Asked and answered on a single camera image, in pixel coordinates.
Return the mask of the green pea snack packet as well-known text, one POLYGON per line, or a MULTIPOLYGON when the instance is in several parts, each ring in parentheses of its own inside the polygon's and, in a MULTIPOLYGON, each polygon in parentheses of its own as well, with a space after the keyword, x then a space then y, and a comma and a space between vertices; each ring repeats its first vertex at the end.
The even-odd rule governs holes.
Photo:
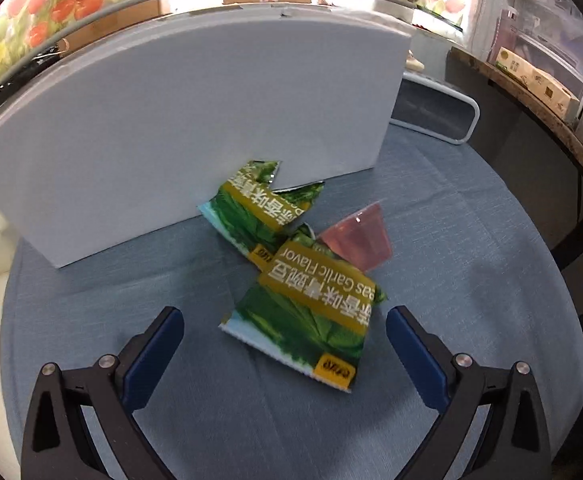
POLYGON ((290 226, 314 204, 322 181, 271 188, 281 163, 252 159, 198 207, 202 216, 259 270, 264 270, 287 237, 290 226))
POLYGON ((372 314, 385 299, 383 289, 303 224, 219 328, 305 376, 349 392, 372 314))

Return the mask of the pink jelly cup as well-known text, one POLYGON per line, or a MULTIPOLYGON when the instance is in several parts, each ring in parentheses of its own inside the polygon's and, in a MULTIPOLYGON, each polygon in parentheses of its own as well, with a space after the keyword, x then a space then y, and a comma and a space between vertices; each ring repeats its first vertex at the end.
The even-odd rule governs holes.
POLYGON ((349 214, 323 231, 320 240, 361 272, 369 272, 392 257, 380 203, 349 214))

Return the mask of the blue tablecloth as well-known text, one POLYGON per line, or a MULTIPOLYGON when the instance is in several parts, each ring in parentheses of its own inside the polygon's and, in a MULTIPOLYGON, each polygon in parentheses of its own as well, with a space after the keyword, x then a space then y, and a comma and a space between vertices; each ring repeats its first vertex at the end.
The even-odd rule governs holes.
POLYGON ((433 425, 386 337, 404 304, 453 352, 528 362, 558 450, 583 405, 583 336, 561 272, 518 200, 468 145, 390 128, 374 168, 329 180, 308 212, 324 230, 380 203, 392 244, 373 273, 387 294, 357 379, 341 392, 222 333, 256 268, 203 218, 53 268, 20 243, 4 297, 1 376, 22 440, 40 367, 119 351, 167 306, 185 336, 136 420, 180 479, 391 479, 433 425))

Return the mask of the wooden side shelf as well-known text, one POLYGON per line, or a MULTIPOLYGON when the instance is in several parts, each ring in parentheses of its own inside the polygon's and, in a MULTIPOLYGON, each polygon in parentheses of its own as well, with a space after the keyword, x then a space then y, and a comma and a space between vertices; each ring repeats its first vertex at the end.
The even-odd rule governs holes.
POLYGON ((451 47, 448 59, 454 58, 476 73, 484 76, 488 84, 497 88, 513 101, 539 127, 555 139, 555 142, 570 157, 575 166, 583 174, 583 144, 576 133, 562 122, 542 101, 530 93, 524 86, 512 77, 506 75, 494 65, 482 62, 476 56, 458 48, 451 47))

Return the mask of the white storage box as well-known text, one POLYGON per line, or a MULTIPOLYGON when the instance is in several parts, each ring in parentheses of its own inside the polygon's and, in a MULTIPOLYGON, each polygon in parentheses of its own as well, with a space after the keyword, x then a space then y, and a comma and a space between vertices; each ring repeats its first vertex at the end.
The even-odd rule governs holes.
POLYGON ((0 108, 0 211, 57 268, 192 218, 252 159, 279 188, 373 167, 410 48, 391 16, 234 6, 157 18, 0 108))

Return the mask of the beige patterned carton box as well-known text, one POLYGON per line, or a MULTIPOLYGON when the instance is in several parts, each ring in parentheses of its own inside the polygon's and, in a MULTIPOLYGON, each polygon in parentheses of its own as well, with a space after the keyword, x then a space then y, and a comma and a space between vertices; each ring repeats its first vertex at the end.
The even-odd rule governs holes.
POLYGON ((563 122, 572 124, 576 120, 580 100, 554 76, 505 47, 497 52, 495 66, 522 84, 563 122))

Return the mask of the black grey bluetooth speaker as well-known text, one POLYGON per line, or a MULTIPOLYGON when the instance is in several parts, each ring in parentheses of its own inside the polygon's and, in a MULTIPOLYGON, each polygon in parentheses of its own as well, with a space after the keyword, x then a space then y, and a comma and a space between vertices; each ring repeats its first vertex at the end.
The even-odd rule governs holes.
POLYGON ((469 141, 479 118, 480 107, 467 94, 444 81, 406 70, 390 122, 459 145, 469 141))

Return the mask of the tissue box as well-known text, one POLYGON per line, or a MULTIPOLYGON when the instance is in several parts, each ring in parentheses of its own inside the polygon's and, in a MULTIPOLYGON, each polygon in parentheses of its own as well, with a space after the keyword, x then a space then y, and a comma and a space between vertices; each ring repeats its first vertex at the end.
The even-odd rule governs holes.
POLYGON ((413 52, 411 50, 409 50, 409 51, 407 51, 405 68, 407 70, 412 70, 412 72, 415 72, 415 73, 421 73, 424 70, 425 65, 420 60, 415 58, 415 55, 413 54, 413 52))

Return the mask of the clear drawer organizer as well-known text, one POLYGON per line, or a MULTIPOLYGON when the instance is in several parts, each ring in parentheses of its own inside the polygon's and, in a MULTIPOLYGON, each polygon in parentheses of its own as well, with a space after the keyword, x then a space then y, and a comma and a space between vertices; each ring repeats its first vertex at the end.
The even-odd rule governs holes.
POLYGON ((506 0, 490 63, 502 48, 583 96, 583 15, 571 0, 506 0))

